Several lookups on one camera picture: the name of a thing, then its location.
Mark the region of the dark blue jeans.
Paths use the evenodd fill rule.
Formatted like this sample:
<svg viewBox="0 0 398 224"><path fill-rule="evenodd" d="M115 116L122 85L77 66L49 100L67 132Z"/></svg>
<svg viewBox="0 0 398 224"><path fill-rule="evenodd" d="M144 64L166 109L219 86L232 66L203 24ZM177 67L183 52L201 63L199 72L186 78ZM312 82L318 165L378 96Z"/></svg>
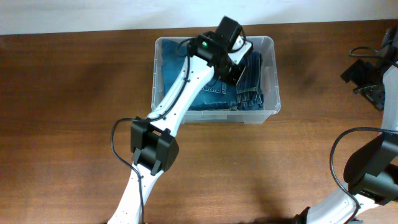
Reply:
<svg viewBox="0 0 398 224"><path fill-rule="evenodd" d="M172 40L162 41L162 81L167 93L183 67L186 48L177 48L178 43ZM193 111L232 110L251 111L264 109L264 94L261 89L262 55L251 52L248 58L241 61L246 66L245 74L237 85L228 85L217 78L212 78L194 99L190 106Z"/></svg>

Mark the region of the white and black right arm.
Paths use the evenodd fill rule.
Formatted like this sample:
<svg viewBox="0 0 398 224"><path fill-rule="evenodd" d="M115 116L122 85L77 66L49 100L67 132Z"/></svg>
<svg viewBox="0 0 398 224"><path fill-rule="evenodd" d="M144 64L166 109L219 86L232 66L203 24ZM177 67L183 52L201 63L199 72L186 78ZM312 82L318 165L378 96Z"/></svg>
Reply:
<svg viewBox="0 0 398 224"><path fill-rule="evenodd" d="M386 30L379 49L369 49L368 54L356 51L349 52L356 61L341 78L353 82L353 92L383 112L382 126L352 128L336 138L329 167L338 188L296 215L294 223L357 223L360 213L397 201L397 166L392 163L397 158L397 27ZM339 180L334 169L337 145L346 135L360 131L378 135L350 156Z"/></svg>

